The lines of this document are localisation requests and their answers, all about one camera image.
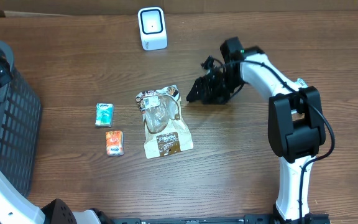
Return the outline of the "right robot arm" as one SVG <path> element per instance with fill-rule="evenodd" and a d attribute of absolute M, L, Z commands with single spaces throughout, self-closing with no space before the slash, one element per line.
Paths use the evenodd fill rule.
<path fill-rule="evenodd" d="M 258 46 L 244 48 L 238 37 L 220 46 L 223 59 L 208 57 L 206 75 L 195 80 L 188 102 L 224 105 L 244 85 L 268 101 L 268 142 L 279 158 L 279 192 L 271 215 L 246 215 L 245 223 L 329 223 L 328 215 L 313 214 L 308 187 L 313 163 L 326 140 L 328 124 L 318 90 L 302 79 L 293 82 L 275 68 Z"/>

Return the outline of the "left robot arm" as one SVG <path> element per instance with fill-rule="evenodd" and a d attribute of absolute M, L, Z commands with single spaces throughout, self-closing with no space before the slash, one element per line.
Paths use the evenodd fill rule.
<path fill-rule="evenodd" d="M 73 212 L 60 199 L 39 208 L 27 200 L 42 105 L 0 44 L 0 223 L 111 223 L 95 208 Z"/>

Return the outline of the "green Kleenex tissue pack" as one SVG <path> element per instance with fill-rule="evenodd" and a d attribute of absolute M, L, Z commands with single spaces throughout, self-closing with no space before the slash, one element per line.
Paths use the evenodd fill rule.
<path fill-rule="evenodd" d="M 113 121 L 114 105 L 110 103 L 96 104 L 95 125 L 98 127 L 111 127 Z"/>

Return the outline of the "brown white snack pouch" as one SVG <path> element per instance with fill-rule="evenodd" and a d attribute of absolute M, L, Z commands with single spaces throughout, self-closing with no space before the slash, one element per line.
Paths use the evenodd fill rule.
<path fill-rule="evenodd" d="M 135 98 L 145 129 L 145 156 L 169 156 L 194 147 L 192 135 L 181 115 L 177 86 L 140 92 Z"/>

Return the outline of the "orange tissue pack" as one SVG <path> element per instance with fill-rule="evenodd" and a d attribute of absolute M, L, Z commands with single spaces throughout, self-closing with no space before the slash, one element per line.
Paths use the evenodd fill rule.
<path fill-rule="evenodd" d="M 122 156 L 124 154 L 124 133 L 122 131 L 106 132 L 106 154 Z"/>

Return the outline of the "teal packet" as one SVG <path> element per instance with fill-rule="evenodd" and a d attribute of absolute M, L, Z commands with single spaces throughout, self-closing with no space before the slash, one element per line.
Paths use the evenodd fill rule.
<path fill-rule="evenodd" d="M 308 87 L 308 85 L 306 84 L 306 82 L 305 82 L 303 79 L 301 79 L 301 78 L 298 78 L 296 82 L 299 84 L 299 86 L 300 86 L 301 88 L 307 88 L 307 87 Z"/>

